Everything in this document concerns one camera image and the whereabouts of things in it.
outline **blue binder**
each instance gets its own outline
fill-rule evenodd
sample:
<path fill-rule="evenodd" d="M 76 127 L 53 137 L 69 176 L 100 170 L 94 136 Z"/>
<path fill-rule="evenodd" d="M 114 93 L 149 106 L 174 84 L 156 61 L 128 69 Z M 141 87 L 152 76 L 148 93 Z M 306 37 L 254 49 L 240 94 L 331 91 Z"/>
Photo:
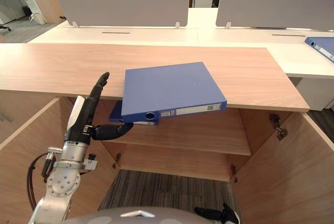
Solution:
<path fill-rule="evenodd" d="M 122 117 L 121 117 L 121 112 L 122 112 L 122 101 L 117 100 L 116 105 L 111 112 L 109 116 L 109 121 L 114 122 L 114 123 L 123 123 Z M 134 122 L 134 124 L 140 124 L 140 125 L 153 125 L 156 126 L 158 124 L 158 120 L 156 121 L 139 121 L 139 122 Z"/>
<path fill-rule="evenodd" d="M 334 62 L 334 37 L 307 37 L 305 42 Z"/>
<path fill-rule="evenodd" d="M 203 62 L 125 71 L 125 123 L 225 110 L 226 104 Z"/>

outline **open cabinet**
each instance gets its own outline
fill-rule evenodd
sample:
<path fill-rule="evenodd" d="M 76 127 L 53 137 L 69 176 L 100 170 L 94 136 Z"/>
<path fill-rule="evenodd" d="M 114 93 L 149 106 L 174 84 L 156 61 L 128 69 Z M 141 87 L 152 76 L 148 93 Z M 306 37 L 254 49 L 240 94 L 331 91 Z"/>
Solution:
<path fill-rule="evenodd" d="M 305 114 L 306 102 L 266 49 L 98 44 L 0 48 L 6 56 L 1 89 L 61 97 L 0 144 L 4 223 L 28 221 L 27 167 L 47 146 L 62 145 L 74 102 L 68 97 L 87 95 L 109 70 L 112 75 L 93 121 L 106 124 L 122 97 L 126 69 L 199 61 L 224 92 L 228 109 L 162 119 L 158 126 L 135 125 L 122 138 L 92 141 L 88 153 L 97 154 L 99 165 L 82 177 L 69 217 L 96 211 L 118 170 L 130 169 L 230 182 L 245 224 L 334 223 L 334 144 Z M 269 121 L 271 114 L 279 115 L 279 126 Z M 287 136 L 278 139 L 284 129 Z M 36 198 L 44 193 L 36 180 Z"/>
<path fill-rule="evenodd" d="M 333 223 L 334 144 L 330 139 L 305 113 L 240 109 L 239 120 L 234 113 L 238 109 L 198 115 L 198 120 L 211 117 L 212 121 L 198 121 L 195 128 L 187 122 L 193 116 L 167 119 L 158 126 L 138 125 L 117 142 L 103 144 L 119 159 L 121 169 L 230 182 L 244 223 Z M 289 134 L 282 140 L 268 120 L 270 113 L 284 120 L 281 128 Z M 231 125 L 219 127 L 217 118 Z M 211 128 L 214 123 L 216 132 Z M 151 135 L 143 141 L 141 131 Z M 161 135 L 178 137 L 166 143 Z"/>

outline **gray privacy panel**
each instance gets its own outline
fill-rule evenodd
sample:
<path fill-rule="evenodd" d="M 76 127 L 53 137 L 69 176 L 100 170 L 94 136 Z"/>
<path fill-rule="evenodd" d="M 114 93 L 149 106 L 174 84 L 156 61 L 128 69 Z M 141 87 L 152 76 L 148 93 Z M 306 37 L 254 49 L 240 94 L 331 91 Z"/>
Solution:
<path fill-rule="evenodd" d="M 78 26 L 184 27 L 189 0 L 59 0 L 64 15 Z"/>
<path fill-rule="evenodd" d="M 334 0 L 220 0 L 216 25 L 334 29 Z"/>

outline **gray carpet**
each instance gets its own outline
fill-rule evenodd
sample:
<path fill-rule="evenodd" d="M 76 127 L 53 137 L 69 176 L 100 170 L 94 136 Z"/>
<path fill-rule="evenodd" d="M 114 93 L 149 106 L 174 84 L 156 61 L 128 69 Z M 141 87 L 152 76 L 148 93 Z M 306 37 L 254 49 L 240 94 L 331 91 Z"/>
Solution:
<path fill-rule="evenodd" d="M 194 212 L 195 207 L 222 210 L 224 202 L 238 212 L 231 184 L 227 182 L 121 170 L 100 210 L 156 206 Z"/>
<path fill-rule="evenodd" d="M 324 133 L 334 143 L 334 112 L 332 109 L 323 109 L 322 111 L 310 110 L 308 116 L 317 123 Z"/>
<path fill-rule="evenodd" d="M 11 32 L 0 29 L 0 33 L 5 37 L 6 43 L 27 43 L 57 25 L 58 23 L 39 25 L 35 21 L 30 21 L 29 16 L 25 16 L 4 24 L 5 27 L 11 28 Z"/>

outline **cable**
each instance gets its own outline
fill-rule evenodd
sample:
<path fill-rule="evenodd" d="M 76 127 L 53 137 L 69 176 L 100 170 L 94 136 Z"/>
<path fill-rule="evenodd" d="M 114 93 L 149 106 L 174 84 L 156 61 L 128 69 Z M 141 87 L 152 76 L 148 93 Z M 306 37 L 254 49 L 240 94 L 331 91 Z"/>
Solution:
<path fill-rule="evenodd" d="M 89 173 L 91 170 L 88 170 L 87 172 L 81 172 L 81 173 L 79 173 L 80 175 L 84 175 L 84 174 L 86 174 L 86 173 Z"/>
<path fill-rule="evenodd" d="M 36 200 L 35 195 L 33 193 L 33 185 L 32 185 L 32 171 L 35 169 L 36 162 L 43 157 L 44 155 L 47 155 L 47 152 L 44 154 L 39 155 L 34 159 L 34 161 L 30 164 L 30 167 L 28 168 L 27 173 L 27 194 L 28 194 L 28 200 L 31 206 L 32 211 L 36 208 Z"/>

